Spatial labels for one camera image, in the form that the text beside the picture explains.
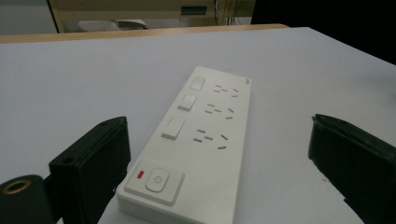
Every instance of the white table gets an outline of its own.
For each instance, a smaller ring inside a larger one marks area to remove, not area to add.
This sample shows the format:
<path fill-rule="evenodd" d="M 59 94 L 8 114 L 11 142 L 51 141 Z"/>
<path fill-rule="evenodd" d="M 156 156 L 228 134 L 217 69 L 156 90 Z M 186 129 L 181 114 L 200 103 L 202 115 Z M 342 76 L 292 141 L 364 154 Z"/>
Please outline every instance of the white table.
<path fill-rule="evenodd" d="M 253 79 L 234 223 L 362 223 L 307 158 L 311 117 L 396 146 L 396 66 L 309 28 L 1 44 L 0 182 L 117 116 L 134 162 L 197 65 Z M 100 223 L 146 222 L 113 198 Z"/>

